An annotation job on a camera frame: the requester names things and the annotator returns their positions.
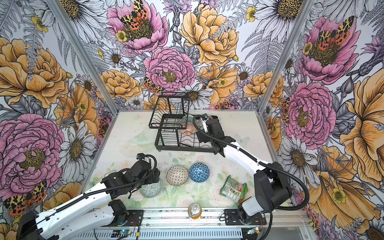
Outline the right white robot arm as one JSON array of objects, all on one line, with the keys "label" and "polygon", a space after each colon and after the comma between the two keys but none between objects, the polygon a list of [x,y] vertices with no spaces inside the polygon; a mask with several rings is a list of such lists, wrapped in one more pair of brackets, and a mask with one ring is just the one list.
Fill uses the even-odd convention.
[{"label": "right white robot arm", "polygon": [[292,197],[289,176],[277,163],[263,161],[226,136],[217,117],[193,117],[199,142],[210,143],[215,154],[241,165],[254,179],[255,195],[240,204],[238,214],[245,221],[256,214],[271,213]]}]

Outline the mint green bowl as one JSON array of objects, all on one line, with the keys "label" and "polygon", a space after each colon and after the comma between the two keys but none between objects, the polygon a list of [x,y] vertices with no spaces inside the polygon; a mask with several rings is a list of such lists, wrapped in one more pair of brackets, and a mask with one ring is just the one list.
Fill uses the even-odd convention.
[{"label": "mint green bowl", "polygon": [[182,127],[186,127],[188,124],[192,124],[193,125],[193,118],[194,118],[194,115],[187,115],[187,116],[184,116],[181,120],[181,126]]}]

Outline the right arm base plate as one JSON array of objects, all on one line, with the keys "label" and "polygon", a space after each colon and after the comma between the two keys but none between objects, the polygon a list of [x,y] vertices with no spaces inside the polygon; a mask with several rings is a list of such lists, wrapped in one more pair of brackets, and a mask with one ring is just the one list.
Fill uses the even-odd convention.
[{"label": "right arm base plate", "polygon": [[266,218],[262,214],[249,216],[240,209],[225,209],[224,218],[227,226],[264,226],[267,224]]}]

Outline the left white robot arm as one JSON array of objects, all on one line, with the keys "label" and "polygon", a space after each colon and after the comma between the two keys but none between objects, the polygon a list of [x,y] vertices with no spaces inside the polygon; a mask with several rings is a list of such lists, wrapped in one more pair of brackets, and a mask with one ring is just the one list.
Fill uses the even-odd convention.
[{"label": "left white robot arm", "polygon": [[123,226],[129,212],[119,199],[143,185],[157,183],[160,171],[152,155],[137,154],[130,168],[112,172],[88,191],[50,210],[24,214],[19,222],[18,240],[63,240],[103,226]]}]

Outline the grey green patterned bowl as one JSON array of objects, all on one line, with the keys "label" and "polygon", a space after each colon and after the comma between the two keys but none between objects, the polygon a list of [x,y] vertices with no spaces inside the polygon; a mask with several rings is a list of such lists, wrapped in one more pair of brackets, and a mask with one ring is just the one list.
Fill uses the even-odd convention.
[{"label": "grey green patterned bowl", "polygon": [[154,198],[162,191],[162,188],[163,181],[159,179],[157,183],[143,185],[140,189],[140,193],[144,198]]}]

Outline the orange patterned bowl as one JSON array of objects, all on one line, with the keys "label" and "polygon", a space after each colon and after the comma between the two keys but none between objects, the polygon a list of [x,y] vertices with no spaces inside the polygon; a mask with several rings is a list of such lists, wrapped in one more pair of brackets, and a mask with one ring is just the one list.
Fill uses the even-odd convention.
[{"label": "orange patterned bowl", "polygon": [[196,133],[196,128],[192,123],[182,123],[181,133],[186,136],[192,136]]}]

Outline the brown dotted bowl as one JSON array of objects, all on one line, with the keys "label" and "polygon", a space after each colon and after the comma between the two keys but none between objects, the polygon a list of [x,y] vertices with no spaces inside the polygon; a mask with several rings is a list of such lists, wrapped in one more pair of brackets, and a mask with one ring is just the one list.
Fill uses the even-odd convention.
[{"label": "brown dotted bowl", "polygon": [[167,182],[175,187],[183,185],[189,177],[188,170],[181,165],[172,166],[167,172]]}]

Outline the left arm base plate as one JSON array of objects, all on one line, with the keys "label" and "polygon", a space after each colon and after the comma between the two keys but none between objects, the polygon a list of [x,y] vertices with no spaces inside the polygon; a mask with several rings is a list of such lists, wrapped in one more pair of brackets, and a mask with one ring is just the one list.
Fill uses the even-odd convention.
[{"label": "left arm base plate", "polygon": [[142,224],[144,210],[127,210],[125,215],[119,214],[112,222],[105,227],[140,227]]}]

